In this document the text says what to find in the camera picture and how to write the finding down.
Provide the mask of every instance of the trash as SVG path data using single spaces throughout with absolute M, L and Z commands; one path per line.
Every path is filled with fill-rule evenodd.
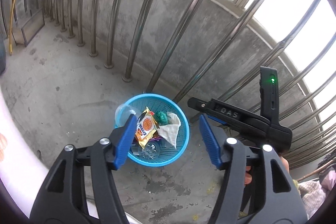
M 136 143 L 132 144 L 131 150 L 132 150 L 132 153 L 133 153 L 134 156 L 138 156 L 139 155 L 138 149 L 139 149 L 139 145 L 138 144 L 136 144 Z
M 118 106 L 117 110 L 115 111 L 116 126 L 123 127 L 131 114 L 134 114 L 137 118 L 139 118 L 141 115 L 141 111 L 135 107 L 126 104 L 121 104 L 120 106 Z
M 161 138 L 162 139 L 160 140 L 160 148 L 164 149 L 164 148 L 172 148 L 173 147 L 165 138 L 163 138 L 163 137 L 161 137 Z
M 163 111 L 155 112 L 153 118 L 159 124 L 159 126 L 165 126 L 168 124 L 167 114 L 164 113 Z
M 156 141 L 149 141 L 144 149 L 141 146 L 138 148 L 139 157 L 146 160 L 155 160 L 160 154 L 160 145 Z
M 179 127 L 181 126 L 181 121 L 179 117 L 172 112 L 167 112 L 167 117 L 169 124 L 160 126 L 160 128 L 157 129 L 157 132 L 176 149 L 176 139 L 179 133 Z
M 142 148 L 144 148 L 148 141 L 153 137 L 153 134 L 156 132 L 156 130 L 157 127 L 155 125 L 153 116 L 148 107 L 146 107 L 138 119 L 135 133 L 135 136 Z
M 158 134 L 158 132 L 155 132 L 155 133 L 153 134 L 153 137 L 151 138 L 151 141 L 158 141 L 158 140 L 164 140 L 164 138 L 161 137 L 161 136 Z

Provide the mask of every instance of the pink cloth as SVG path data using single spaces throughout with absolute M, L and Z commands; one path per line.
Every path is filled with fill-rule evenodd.
M 335 170 L 331 170 L 328 172 L 328 174 L 325 176 L 323 181 L 321 182 L 321 186 L 329 191 L 334 187 L 336 183 L 336 172 Z

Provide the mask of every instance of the concrete floor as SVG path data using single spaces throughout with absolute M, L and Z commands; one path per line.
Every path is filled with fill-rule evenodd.
M 36 154 L 41 151 L 42 162 L 50 167 L 65 145 L 89 146 L 108 136 L 117 106 L 142 93 L 151 74 L 135 66 L 133 81 L 125 83 L 125 56 L 115 51 L 115 67 L 107 70 L 104 45 L 98 43 L 100 54 L 91 58 L 88 43 L 77 47 L 77 36 L 68 39 L 68 32 L 46 22 L 27 48 L 13 47 L 0 84 L 24 139 Z M 176 94 L 163 82 L 155 90 L 170 98 Z M 184 110 L 188 116 L 190 110 Z M 174 163 L 149 168 L 127 159 L 113 176 L 125 211 L 139 221 L 205 223 L 223 173 L 211 165 L 196 125 L 190 128 L 186 151 Z M 86 193 L 93 195 L 89 168 L 85 180 Z

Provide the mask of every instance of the railing post base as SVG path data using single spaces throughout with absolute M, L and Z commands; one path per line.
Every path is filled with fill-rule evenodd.
M 114 67 L 114 64 L 113 63 L 110 65 L 104 64 L 104 67 L 107 69 L 112 69 Z
M 89 56 L 91 56 L 91 57 L 96 57 L 98 55 L 98 51 L 96 51 L 95 53 L 89 53 Z
M 131 82 L 133 80 L 133 77 L 131 76 L 130 78 L 126 78 L 125 75 L 123 75 L 123 80 L 127 83 Z

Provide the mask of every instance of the finger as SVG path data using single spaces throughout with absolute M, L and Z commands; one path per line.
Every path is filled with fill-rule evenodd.
M 252 182 L 252 176 L 249 173 L 245 173 L 245 185 Z
M 285 169 L 289 173 L 289 164 L 288 164 L 288 161 L 283 156 L 279 156 L 279 157 L 280 157 L 280 160 L 281 160 L 282 164 L 284 165 Z

